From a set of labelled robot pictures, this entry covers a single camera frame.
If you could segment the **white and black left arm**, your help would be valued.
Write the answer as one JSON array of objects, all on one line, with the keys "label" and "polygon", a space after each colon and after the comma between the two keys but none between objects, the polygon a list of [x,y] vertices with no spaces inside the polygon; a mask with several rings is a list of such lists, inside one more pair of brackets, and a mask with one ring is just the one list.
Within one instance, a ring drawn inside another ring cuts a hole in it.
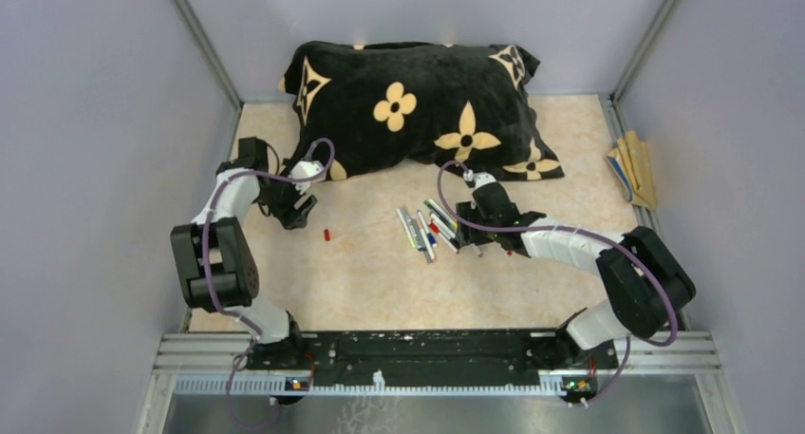
[{"label": "white and black left arm", "polygon": [[256,206],[286,230],[305,227],[317,203],[309,188],[326,178],[334,162],[332,154],[323,161],[313,157],[320,146],[331,148],[333,143],[315,140],[301,157],[273,173],[269,155],[274,150],[267,142],[257,137],[239,140],[236,157],[219,165],[205,206],[170,234],[188,307],[238,321],[252,337],[249,348],[266,348],[269,359],[286,371],[303,362],[302,335],[288,311],[260,296],[259,272],[242,223]]}]

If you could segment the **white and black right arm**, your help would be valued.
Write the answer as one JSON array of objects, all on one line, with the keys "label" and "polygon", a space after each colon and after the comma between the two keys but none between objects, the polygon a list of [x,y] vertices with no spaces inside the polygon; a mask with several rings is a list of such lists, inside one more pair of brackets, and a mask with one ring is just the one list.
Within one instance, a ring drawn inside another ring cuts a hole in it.
[{"label": "white and black right arm", "polygon": [[632,335],[651,342],[669,326],[678,331],[678,312],[696,288],[659,235],[645,226],[603,233],[570,226],[544,213],[522,212],[505,188],[491,182],[474,188],[456,205],[462,241],[496,243],[528,258],[549,259],[597,276],[606,299],[566,320],[556,332],[556,355],[581,369],[607,341]]}]

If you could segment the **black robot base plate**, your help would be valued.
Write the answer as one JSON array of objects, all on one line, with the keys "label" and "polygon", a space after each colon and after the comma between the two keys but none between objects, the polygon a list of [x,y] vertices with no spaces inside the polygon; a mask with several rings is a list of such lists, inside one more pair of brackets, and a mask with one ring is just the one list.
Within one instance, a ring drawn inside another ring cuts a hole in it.
[{"label": "black robot base plate", "polygon": [[375,372],[391,387],[536,385],[549,370],[613,370],[612,342],[569,350],[549,329],[319,330],[301,332],[300,353],[258,346],[248,370],[298,371],[317,387],[370,385]]}]

